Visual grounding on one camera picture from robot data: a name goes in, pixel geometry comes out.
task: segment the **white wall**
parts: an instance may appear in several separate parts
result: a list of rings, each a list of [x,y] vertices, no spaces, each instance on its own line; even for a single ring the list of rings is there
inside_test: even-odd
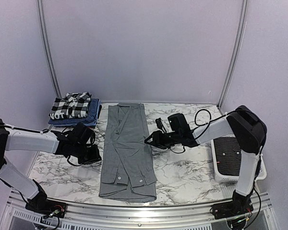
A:
[[[0,118],[43,129],[55,94],[42,47],[36,1],[0,0]],[[26,172],[33,152],[6,156]],[[10,190],[0,181],[0,219]]]
[[[266,123],[265,187],[288,229],[288,0],[251,0],[244,41],[223,110],[245,104]]]
[[[241,0],[44,1],[62,94],[216,104]]]

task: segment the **black and white checkered shirt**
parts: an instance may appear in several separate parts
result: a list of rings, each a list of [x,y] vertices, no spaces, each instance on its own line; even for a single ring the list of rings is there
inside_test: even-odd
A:
[[[52,120],[87,117],[90,101],[91,95],[88,92],[68,93],[62,99],[56,98],[49,116]]]

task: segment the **vertical metal post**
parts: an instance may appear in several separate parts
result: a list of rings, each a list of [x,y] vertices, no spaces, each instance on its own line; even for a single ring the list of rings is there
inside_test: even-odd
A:
[[[49,72],[51,76],[52,86],[56,94],[56,97],[61,98],[62,96],[61,96],[61,92],[60,92],[60,88],[58,84],[58,79],[57,79],[57,75],[54,69],[51,52],[50,52],[50,46],[49,46],[48,35],[47,35],[47,30],[46,30],[43,0],[36,0],[36,4],[37,4],[39,25],[40,25],[40,30],[42,33],[42,40],[43,40],[46,60],[47,60],[47,64],[48,64],[48,68],[49,68]]]
[[[242,44],[242,39],[243,39],[243,33],[244,33],[244,28],[245,28],[245,22],[246,22],[246,15],[247,15],[247,9],[248,9],[248,0],[242,0],[242,5],[241,5],[241,13],[240,13],[240,20],[239,20],[239,26],[238,26],[238,31],[237,31],[237,36],[236,36],[236,41],[235,41],[235,46],[234,50],[231,56],[229,68],[227,71],[226,79],[223,85],[223,89],[218,101],[218,108],[222,108],[227,92],[229,90],[229,85],[235,70],[235,65],[236,61],[238,58],[238,53]]]

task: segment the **tabletop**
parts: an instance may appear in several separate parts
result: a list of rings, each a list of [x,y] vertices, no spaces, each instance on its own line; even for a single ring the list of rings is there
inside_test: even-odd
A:
[[[107,128],[108,106],[117,103],[103,103],[99,121],[93,130],[96,133],[95,143],[103,157],[104,137]],[[184,103],[144,103],[149,133],[157,130],[155,119],[161,117],[169,127],[167,117],[183,113],[190,128],[194,128],[194,116],[200,109],[207,109],[212,119],[221,116],[218,108],[210,104]],[[197,122],[209,120],[208,113],[198,115]],[[214,180],[214,168],[210,142],[195,148],[186,147],[183,154],[176,154],[169,149],[153,149],[154,170],[157,177],[157,199],[148,203],[129,203],[100,198],[100,173],[102,161],[91,165],[74,167],[67,163],[63,156],[40,152],[30,172],[43,187],[48,197],[79,203],[110,206],[172,206],[231,198],[234,184],[220,184]],[[182,151],[182,146],[172,148]]]

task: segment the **robotic arm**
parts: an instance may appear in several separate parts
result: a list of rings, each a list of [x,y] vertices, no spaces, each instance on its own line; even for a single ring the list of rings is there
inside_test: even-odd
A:
[[[94,140],[94,132],[82,123],[73,130],[62,133],[17,128],[5,125],[0,119],[0,179],[27,197],[26,209],[45,213],[44,211],[54,211],[55,206],[65,207],[65,203],[48,200],[42,187],[19,172],[4,153],[9,150],[44,151],[63,155],[67,159],[77,157],[80,165],[91,164],[101,160],[98,147],[93,144]],[[64,217],[64,212],[61,212],[60,217]]]
[[[167,133],[159,118],[156,123],[162,131],[153,132],[145,143],[161,149],[170,149],[176,144],[192,148],[228,134],[236,136],[241,148],[241,167],[236,190],[232,201],[214,205],[212,214],[220,219],[247,213],[248,208],[253,210],[250,196],[260,171],[261,149],[267,133],[263,121],[244,105],[193,130],[183,114],[171,115],[168,121],[173,132]]]

